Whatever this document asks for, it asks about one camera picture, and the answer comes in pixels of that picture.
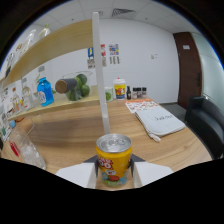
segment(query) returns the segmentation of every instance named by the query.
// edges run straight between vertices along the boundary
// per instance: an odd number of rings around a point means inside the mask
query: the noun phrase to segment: blue bottle
[[[51,90],[51,83],[46,80],[44,66],[38,68],[40,73],[39,85],[37,86],[37,92],[41,106],[47,106],[54,102],[53,93]]]

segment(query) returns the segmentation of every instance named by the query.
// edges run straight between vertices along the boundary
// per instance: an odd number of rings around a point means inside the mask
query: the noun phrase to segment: white wall
[[[192,33],[202,66],[202,94],[224,112],[224,71],[210,43],[200,34]]]
[[[30,26],[27,34],[23,34],[17,43],[19,44],[21,39],[24,40],[34,27],[37,28],[36,25]],[[179,62],[176,44],[171,33],[137,21],[102,19],[100,20],[100,38],[101,44],[106,46],[107,67],[103,68],[105,86],[113,86],[113,80],[118,77],[124,78],[126,85],[131,86],[131,90],[133,87],[147,87],[147,95],[158,103],[177,102]],[[109,63],[109,44],[112,43],[119,44],[121,64]],[[151,54],[157,54],[158,57],[151,59]],[[45,63],[47,79],[52,87],[65,74],[87,71],[87,59],[87,49],[84,49]],[[90,71],[93,72],[91,84],[96,85],[95,70],[90,69]],[[30,87],[36,73],[37,68],[27,75]],[[20,81],[9,86],[9,93],[12,95],[11,89],[15,85],[17,94],[21,97]]]

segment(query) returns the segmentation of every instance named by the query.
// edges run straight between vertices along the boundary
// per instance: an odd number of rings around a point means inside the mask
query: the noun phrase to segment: wooden shelf
[[[92,86],[91,88],[91,96],[77,101],[77,102],[69,102],[65,96],[65,94],[54,94],[54,103],[50,104],[49,106],[42,107],[39,103],[39,99],[37,100],[38,105],[28,111],[22,111],[19,114],[12,115],[8,118],[9,121],[16,120],[19,118],[38,115],[48,112],[78,108],[78,107],[88,107],[88,106],[96,106],[100,105],[99,96],[98,96],[98,88],[97,86]]]
[[[69,52],[93,47],[92,20],[58,29],[34,44],[14,65],[3,88],[20,80],[43,63]]]

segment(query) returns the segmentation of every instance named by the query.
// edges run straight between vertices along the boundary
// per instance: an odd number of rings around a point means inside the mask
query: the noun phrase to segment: floor
[[[170,104],[160,104],[165,109],[167,109],[171,114],[173,114],[175,117],[177,117],[179,120],[183,121],[185,123],[185,113],[186,110],[179,106],[176,103],[170,103]]]

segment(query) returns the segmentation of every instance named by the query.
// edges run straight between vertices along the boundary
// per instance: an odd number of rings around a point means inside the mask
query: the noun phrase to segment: soda can
[[[110,187],[127,182],[131,162],[131,139],[121,134],[107,134],[96,141],[96,152],[102,181]]]

